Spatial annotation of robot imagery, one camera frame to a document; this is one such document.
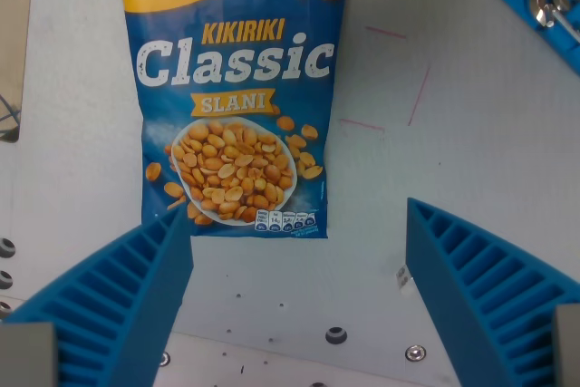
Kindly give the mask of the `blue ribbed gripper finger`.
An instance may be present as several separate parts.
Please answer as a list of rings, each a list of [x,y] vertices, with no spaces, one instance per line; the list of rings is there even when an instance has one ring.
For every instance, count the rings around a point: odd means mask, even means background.
[[[407,201],[406,266],[463,386],[554,386],[553,316],[579,284],[440,208]]]
[[[54,329],[60,386],[151,386],[193,267],[180,206],[85,258],[4,324]]]

